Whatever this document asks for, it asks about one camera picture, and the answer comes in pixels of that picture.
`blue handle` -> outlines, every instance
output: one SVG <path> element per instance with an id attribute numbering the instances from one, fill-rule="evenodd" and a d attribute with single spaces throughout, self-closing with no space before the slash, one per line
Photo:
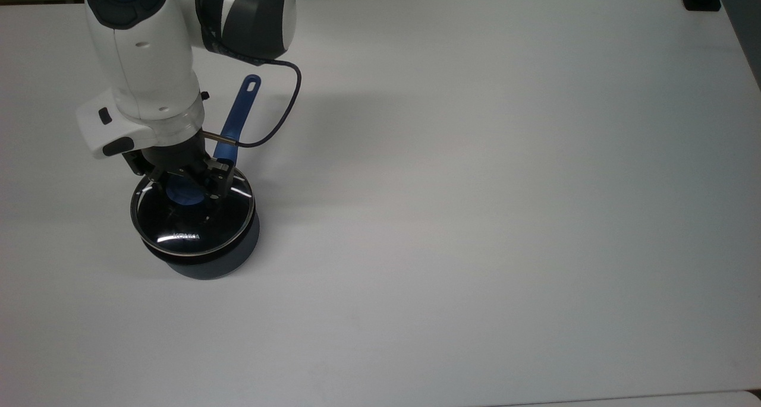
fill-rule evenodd
<path id="1" fill-rule="evenodd" d="M 228 120 L 225 121 L 225 127 L 222 128 L 221 135 L 223 137 L 236 141 L 240 139 L 240 131 L 243 130 L 243 125 L 246 123 L 248 113 L 251 111 L 251 106 L 253 106 L 256 93 L 259 92 L 261 85 L 262 79 L 256 74 L 250 74 L 243 80 L 233 107 L 230 109 L 230 114 L 228 114 Z M 237 147 L 230 144 L 217 143 L 217 148 L 214 149 L 214 157 L 217 159 L 227 159 L 235 164 L 237 161 Z"/>
<path id="2" fill-rule="evenodd" d="M 262 79 L 256 74 L 246 76 L 240 90 L 235 98 L 233 107 L 230 109 L 228 119 L 225 121 L 225 127 L 222 128 L 221 135 L 238 141 L 240 131 L 246 123 L 248 113 L 251 111 L 256 93 L 262 85 Z M 217 159 L 227 159 L 233 164 L 237 161 L 237 147 L 230 144 L 217 143 L 214 149 L 214 157 Z M 172 175 L 166 183 L 166 195 L 169 199 L 181 204 L 182 206 L 193 206 L 203 201 L 203 191 L 198 188 L 192 181 L 185 177 Z"/>

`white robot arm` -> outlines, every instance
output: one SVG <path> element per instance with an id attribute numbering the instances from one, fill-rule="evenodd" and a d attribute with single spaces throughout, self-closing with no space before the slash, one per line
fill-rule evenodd
<path id="1" fill-rule="evenodd" d="M 111 89 L 78 112 L 96 158 L 193 137 L 204 118 L 191 45 L 274 59 L 290 45 L 295 0 L 86 0 Z"/>
<path id="2" fill-rule="evenodd" d="M 210 157 L 204 135 L 228 147 L 256 147 L 280 128 L 301 84 L 295 64 L 275 60 L 293 39 L 295 0 L 85 0 L 85 6 L 111 85 L 77 110 L 87 146 L 97 158 L 121 154 L 144 176 L 130 209 L 150 252 L 196 279 L 231 272 L 256 245 L 256 204 L 235 168 L 236 154 Z M 193 71 L 192 45 L 254 65 L 294 69 L 294 95 L 269 135 L 243 144 L 202 131 L 207 95 Z M 253 92 L 242 87 L 239 98 L 250 106 L 256 90 L 258 85 Z M 240 133 L 237 128 L 242 125 L 228 132 Z"/>

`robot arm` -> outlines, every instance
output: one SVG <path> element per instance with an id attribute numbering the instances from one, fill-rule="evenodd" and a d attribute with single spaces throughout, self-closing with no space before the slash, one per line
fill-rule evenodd
<path id="1" fill-rule="evenodd" d="M 293 39 L 294 1 L 85 0 L 90 35 L 111 84 L 77 112 L 93 155 L 193 138 L 204 111 L 191 45 L 228 56 L 277 58 Z"/>

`black cable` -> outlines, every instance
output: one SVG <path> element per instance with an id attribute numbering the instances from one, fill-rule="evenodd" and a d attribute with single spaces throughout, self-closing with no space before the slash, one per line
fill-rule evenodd
<path id="1" fill-rule="evenodd" d="M 293 95 L 291 95 L 291 101 L 288 102 L 288 106 L 285 107 L 285 112 L 283 112 L 283 115 L 280 117 L 280 120 L 278 121 L 277 125 L 275 125 L 275 128 L 272 129 L 272 131 L 267 134 L 266 137 L 262 138 L 261 140 L 254 142 L 254 143 L 242 143 L 239 141 L 235 142 L 235 145 L 237 147 L 244 147 L 244 148 L 253 148 L 253 147 L 259 147 L 260 145 L 264 144 L 265 142 L 269 141 L 270 138 L 274 137 L 275 134 L 277 134 L 278 130 L 281 126 L 283 126 L 283 122 L 288 118 L 288 115 L 291 114 L 291 110 L 293 109 L 293 104 L 296 103 L 296 97 L 298 96 L 298 91 L 301 90 L 301 70 L 298 69 L 298 66 L 290 61 L 280 61 L 276 59 L 267 59 L 262 60 L 264 61 L 264 64 L 269 65 L 282 65 L 283 67 L 290 67 L 293 69 L 293 71 L 296 73 L 296 87 L 293 90 Z"/>
<path id="2" fill-rule="evenodd" d="M 220 42 L 214 43 L 214 49 L 220 54 L 225 55 L 231 58 L 235 58 L 240 61 L 244 61 L 245 63 L 252 64 L 255 66 L 261 66 L 263 64 L 269 64 L 269 65 L 282 65 L 284 67 L 289 67 L 293 69 L 293 71 L 296 73 L 296 87 L 293 90 L 293 95 L 291 95 L 291 101 L 288 102 L 288 106 L 285 107 L 285 112 L 283 112 L 283 116 L 280 117 L 280 120 L 278 121 L 277 125 L 275 125 L 275 128 L 272 129 L 272 131 L 267 134 L 266 137 L 262 138 L 259 141 L 253 142 L 253 143 L 242 143 L 239 141 L 235 142 L 235 145 L 237 147 L 244 147 L 244 148 L 253 148 L 253 147 L 259 147 L 260 145 L 264 144 L 265 142 L 269 141 L 270 138 L 275 136 L 277 134 L 278 130 L 281 126 L 283 126 L 283 123 L 285 122 L 286 118 L 288 118 L 288 115 L 291 113 L 291 110 L 293 109 L 293 104 L 296 103 L 296 97 L 298 96 L 298 91 L 301 90 L 301 70 L 298 68 L 298 66 L 292 62 L 289 61 L 280 61 L 277 59 L 258 59 L 258 58 L 249 58 L 245 55 L 240 55 L 236 51 L 229 49 L 225 45 L 221 44 Z"/>

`table surface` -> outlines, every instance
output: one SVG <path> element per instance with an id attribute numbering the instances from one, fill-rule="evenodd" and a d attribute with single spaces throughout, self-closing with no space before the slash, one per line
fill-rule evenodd
<path id="1" fill-rule="evenodd" d="M 748 392 L 729 392 L 563 402 L 554 407 L 761 407 L 761 400 Z"/>
<path id="2" fill-rule="evenodd" d="M 761 93 L 680 0 L 302 0 L 240 152 L 262 233 L 198 282 L 74 110 L 81 5 L 0 7 L 3 405 L 473 406 L 761 386 Z M 196 50 L 210 131 L 285 68 Z"/>

